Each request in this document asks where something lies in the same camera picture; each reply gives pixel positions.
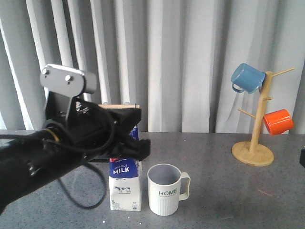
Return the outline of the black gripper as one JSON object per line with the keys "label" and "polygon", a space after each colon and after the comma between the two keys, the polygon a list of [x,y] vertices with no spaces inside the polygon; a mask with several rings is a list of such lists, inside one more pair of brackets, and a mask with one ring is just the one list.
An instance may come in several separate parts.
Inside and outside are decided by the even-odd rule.
{"label": "black gripper", "polygon": [[[141,121],[142,110],[110,108],[106,111],[78,96],[68,98],[49,92],[45,114],[45,130],[53,135],[50,143],[92,159],[108,150],[114,140],[115,127],[124,137],[132,138],[130,132]],[[119,143],[112,151],[112,158],[142,161],[150,152],[150,140],[132,140]]]}

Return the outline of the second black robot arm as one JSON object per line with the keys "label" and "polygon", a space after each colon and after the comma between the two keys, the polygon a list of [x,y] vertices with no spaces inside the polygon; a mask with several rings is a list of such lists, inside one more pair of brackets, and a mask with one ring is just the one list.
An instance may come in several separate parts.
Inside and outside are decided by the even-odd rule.
{"label": "second black robot arm", "polygon": [[302,149],[300,151],[300,159],[299,159],[299,163],[305,167],[305,149]]}

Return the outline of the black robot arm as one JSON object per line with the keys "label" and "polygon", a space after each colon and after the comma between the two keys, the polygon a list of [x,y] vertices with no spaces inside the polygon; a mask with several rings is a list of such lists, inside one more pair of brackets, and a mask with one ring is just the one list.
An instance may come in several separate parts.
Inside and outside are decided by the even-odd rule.
{"label": "black robot arm", "polygon": [[132,129],[141,120],[136,106],[101,107],[78,96],[69,99],[66,112],[55,104],[50,93],[46,103],[47,120],[43,128],[29,135],[2,134],[7,143],[0,148],[0,208],[32,193],[72,170],[84,166],[104,175],[91,161],[101,156],[144,160],[149,140],[134,140]]}

